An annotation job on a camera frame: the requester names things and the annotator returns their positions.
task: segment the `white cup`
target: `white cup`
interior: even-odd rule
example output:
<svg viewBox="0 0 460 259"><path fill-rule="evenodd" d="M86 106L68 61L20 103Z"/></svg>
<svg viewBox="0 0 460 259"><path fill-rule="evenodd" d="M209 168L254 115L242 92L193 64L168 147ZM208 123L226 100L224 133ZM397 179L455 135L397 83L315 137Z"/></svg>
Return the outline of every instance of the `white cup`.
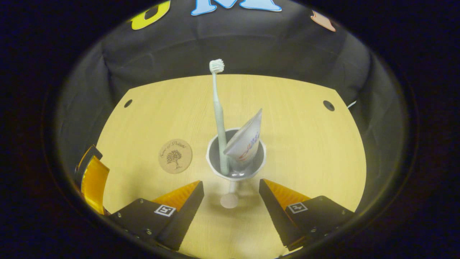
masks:
<svg viewBox="0 0 460 259"><path fill-rule="evenodd" d="M227 129L225 136L229 141L240 128ZM259 147L252 163L242 171L230 169L228 175L220 173L220 153L217 135L211 139L207 147L206 160L209 163L214 174L230 181L229 192L222 196L220 204L225 208L234 208L238 205L238 196L236 195L237 182L254 177L266 162L266 148L262 140L259 140Z"/></svg>

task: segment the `toothpaste tube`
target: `toothpaste tube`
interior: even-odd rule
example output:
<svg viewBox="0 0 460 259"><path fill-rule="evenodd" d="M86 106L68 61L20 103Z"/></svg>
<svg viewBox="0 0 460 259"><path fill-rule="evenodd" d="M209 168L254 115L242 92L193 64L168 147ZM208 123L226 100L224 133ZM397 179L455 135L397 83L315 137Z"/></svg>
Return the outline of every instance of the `toothpaste tube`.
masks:
<svg viewBox="0 0 460 259"><path fill-rule="evenodd" d="M224 154L229 157L230 166L234 171L242 171L252 163L259 147L261 121L262 109L227 143Z"/></svg>

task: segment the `yellow table surface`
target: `yellow table surface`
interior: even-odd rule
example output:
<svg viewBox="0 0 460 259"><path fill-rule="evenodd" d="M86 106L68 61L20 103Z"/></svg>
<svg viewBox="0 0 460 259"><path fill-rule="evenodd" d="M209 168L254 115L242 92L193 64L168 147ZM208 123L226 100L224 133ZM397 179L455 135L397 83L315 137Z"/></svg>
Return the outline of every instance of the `yellow table surface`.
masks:
<svg viewBox="0 0 460 259"><path fill-rule="evenodd" d="M259 195L261 178L356 210L366 181L364 148L335 90L254 75L218 75L217 82L226 129L243 126L263 108L260 138L267 161L254 178L240 182L238 207L220 205L229 182L212 172L205 157L217 134L208 75L132 88L120 100L97 143L101 161L110 168L103 198L109 212L201 180L204 198L179 251L200 258L243 259L289 253ZM335 111L326 109L324 100ZM160 167L158 152L175 138L191 145L193 158L187 170L169 174Z"/></svg>

